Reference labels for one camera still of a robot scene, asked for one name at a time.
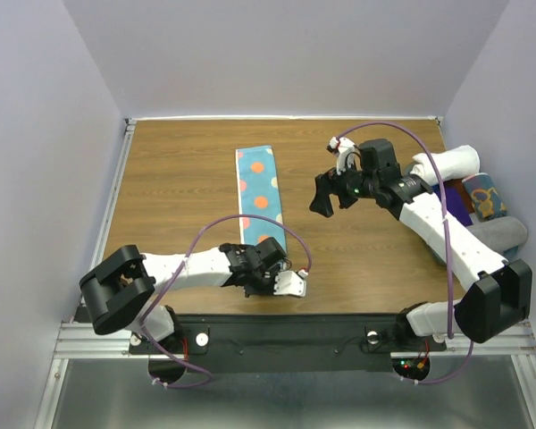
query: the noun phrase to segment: gray wall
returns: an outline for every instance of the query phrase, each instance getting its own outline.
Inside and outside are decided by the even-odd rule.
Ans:
[[[34,424],[121,125],[62,2],[0,2],[0,428]]]
[[[510,212],[528,227],[536,332],[536,0],[513,0],[443,121],[447,145],[481,155]]]
[[[444,114],[507,0],[64,0],[126,116]]]

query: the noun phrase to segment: polka dot cloth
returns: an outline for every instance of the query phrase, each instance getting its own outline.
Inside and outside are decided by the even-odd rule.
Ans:
[[[276,163],[270,146],[249,147],[236,151],[239,212],[262,215],[282,223],[282,206],[278,191]],[[284,231],[260,219],[240,219],[240,239],[257,244],[274,237],[286,250]]]

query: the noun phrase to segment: wood grain surface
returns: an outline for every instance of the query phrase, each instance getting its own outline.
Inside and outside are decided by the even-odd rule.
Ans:
[[[234,151],[272,145],[284,223],[314,255],[307,296],[244,298],[241,288],[171,291],[163,299],[179,313],[302,314],[398,312],[420,301],[446,299],[445,269],[423,241],[372,200],[360,200],[326,219],[308,211],[314,176],[335,163],[330,138],[356,121],[138,122],[105,248],[125,244],[147,253],[185,253],[200,228],[238,212]],[[435,152],[444,150],[435,121],[400,121]],[[389,139],[402,168],[420,148],[385,126],[358,130],[355,143]],[[239,242],[238,221],[212,228],[197,251]],[[287,237],[289,258],[304,266],[302,248]],[[460,287],[456,297],[462,296]]]

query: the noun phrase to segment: folded fabric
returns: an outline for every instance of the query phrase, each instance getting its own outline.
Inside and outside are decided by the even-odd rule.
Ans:
[[[236,151],[239,212],[261,215],[282,223],[282,206],[278,191],[276,162],[270,146],[249,147]],[[286,236],[278,225],[254,218],[240,218],[240,240],[258,244],[274,237],[286,250]]]
[[[432,154],[432,157],[443,181],[472,176],[481,168],[479,155],[468,145],[459,146],[442,154]],[[437,183],[437,176],[426,154],[417,154],[413,156],[413,160],[417,164],[411,169],[412,174],[418,175],[431,186]]]
[[[487,248],[501,254],[524,244],[528,239],[526,227],[513,216],[477,223],[467,229]]]
[[[463,185],[463,181],[461,179],[453,179],[451,181],[446,181],[445,189],[446,188],[455,189],[456,192],[458,192],[458,195],[460,196],[461,200],[463,200],[463,206],[465,207],[466,211],[469,214],[474,213],[473,201],[471,201],[471,197],[468,195],[468,192],[466,192],[465,185]]]
[[[489,221],[508,215],[507,207],[498,195],[492,178],[480,172],[463,180],[463,185],[473,201],[474,211],[481,221]]]
[[[463,199],[459,195],[458,190],[453,188],[448,181],[444,183],[445,193],[447,194],[447,210],[463,225],[469,226],[473,224],[471,216],[468,214],[468,210],[465,207]],[[439,185],[434,185],[432,190],[440,200],[440,188]]]

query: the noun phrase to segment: cable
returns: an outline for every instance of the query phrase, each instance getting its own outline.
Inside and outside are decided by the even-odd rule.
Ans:
[[[444,377],[435,378],[434,380],[422,380],[422,381],[413,380],[411,378],[399,377],[399,380],[401,380],[401,381],[408,380],[411,383],[423,384],[423,385],[439,384],[439,383],[447,382],[451,378],[455,378],[457,375],[459,375],[459,374],[461,374],[463,372],[463,370],[466,368],[466,364],[468,364],[471,356],[473,355],[473,349],[474,349],[474,341],[471,341],[471,345],[468,348],[468,353],[466,353],[465,360],[463,361],[461,366],[459,368],[457,368],[455,371],[453,371],[452,373],[450,373],[448,375],[445,375]]]
[[[292,261],[290,261],[289,259],[286,258],[286,259],[284,259],[284,262],[286,263],[286,266],[281,268],[281,272],[291,270],[292,269]]]
[[[352,155],[355,155],[359,158],[359,162],[362,163],[362,160],[361,160],[361,155],[359,155],[359,152],[350,152],[348,154],[348,156],[346,156],[346,162],[343,164],[343,168],[345,168],[346,170],[348,169],[348,160],[349,160],[349,157],[352,156]]]
[[[260,219],[261,221],[266,221],[268,223],[272,223],[276,226],[280,226],[284,231],[288,232],[291,236],[293,236],[299,243],[302,245],[302,248],[304,248],[304,251],[306,252],[307,256],[307,266],[305,268],[306,272],[308,273],[310,269],[312,268],[312,253],[310,252],[310,249],[308,248],[307,244],[295,233],[293,232],[289,227],[282,225],[281,223],[278,223],[269,217],[261,216],[259,214],[231,214],[229,216],[221,217],[220,219],[217,219],[213,222],[210,222],[208,225],[204,226],[197,234],[197,236],[193,239],[192,243],[190,243],[190,246],[188,247],[187,253],[185,254],[183,260],[177,267],[176,271],[173,273],[171,279],[165,284],[164,288],[161,290],[157,298],[151,303],[147,311],[141,316],[140,324],[141,324],[141,331],[145,335],[145,337],[155,346],[157,350],[159,350],[161,353],[163,353],[166,357],[170,358],[172,361],[176,362],[177,364],[184,366],[187,369],[191,369],[195,372],[198,372],[200,374],[203,374],[206,376],[204,380],[201,380],[199,382],[195,383],[189,383],[189,384],[181,384],[181,385],[175,385],[175,384],[168,384],[163,383],[159,379],[155,378],[153,379],[153,383],[162,385],[165,389],[189,389],[197,386],[202,386],[204,384],[209,383],[213,380],[213,375],[210,371],[207,369],[204,369],[201,366],[196,366],[194,364],[190,364],[189,362],[185,362],[182,359],[177,358],[174,356],[171,352],[169,352],[167,349],[165,349],[159,342],[151,335],[151,333],[148,331],[148,329],[145,327],[145,321],[147,317],[151,314],[151,312],[154,310],[154,308],[159,304],[159,301],[163,299],[165,293],[171,288],[171,286],[175,283],[177,278],[179,277],[180,273],[182,272],[183,268],[186,266],[187,259],[192,255],[193,251],[195,250],[195,247],[197,246],[198,241],[205,235],[205,232],[211,229],[213,226],[215,226],[218,223],[222,223],[225,221],[228,221],[230,219],[239,219],[240,217],[249,217],[253,219]]]
[[[185,358],[185,362],[188,362],[188,341],[187,341],[187,337],[182,338],[182,355]]]
[[[369,127],[372,125],[387,125],[388,127],[403,131],[407,136],[413,139],[423,149],[423,152],[427,155],[427,158],[429,158],[429,162],[432,165],[432,169],[435,172],[435,175],[437,176],[437,182],[439,183],[439,188],[440,188],[440,206],[441,206],[441,212],[443,215],[443,230],[445,232],[445,261],[447,261],[447,295],[448,295],[447,336],[452,340],[454,338],[454,334],[453,334],[453,313],[454,313],[453,255],[452,255],[452,248],[450,247],[450,232],[448,230],[448,220],[447,220],[447,192],[445,191],[445,185],[443,183],[442,177],[440,176],[439,168],[437,168],[437,164],[435,163],[435,160],[432,157],[431,151],[429,150],[429,148],[427,148],[427,145],[423,143],[423,141],[419,138],[419,136],[417,136],[411,130],[408,130],[407,128],[402,127],[401,125],[398,125],[394,122],[372,121],[372,122],[361,123],[359,125],[356,125],[355,127],[351,127],[350,129],[345,130],[342,133],[340,133],[338,136],[336,136],[336,140],[339,141],[339,139],[347,136],[352,131],[359,130],[360,128]]]
[[[417,355],[413,363],[415,363],[417,360],[420,360],[422,354],[423,354],[423,351],[422,350],[419,351],[419,354]],[[424,356],[424,359],[420,363],[424,364],[427,361],[428,356],[429,356],[429,340],[425,340],[425,356]]]
[[[429,359],[429,353],[430,353],[430,349],[429,349],[429,341],[428,340],[425,340],[425,356],[423,358],[423,360],[421,362],[419,362],[417,364],[417,368],[419,369],[423,369],[423,367],[425,366],[425,364],[427,363],[427,360]]]

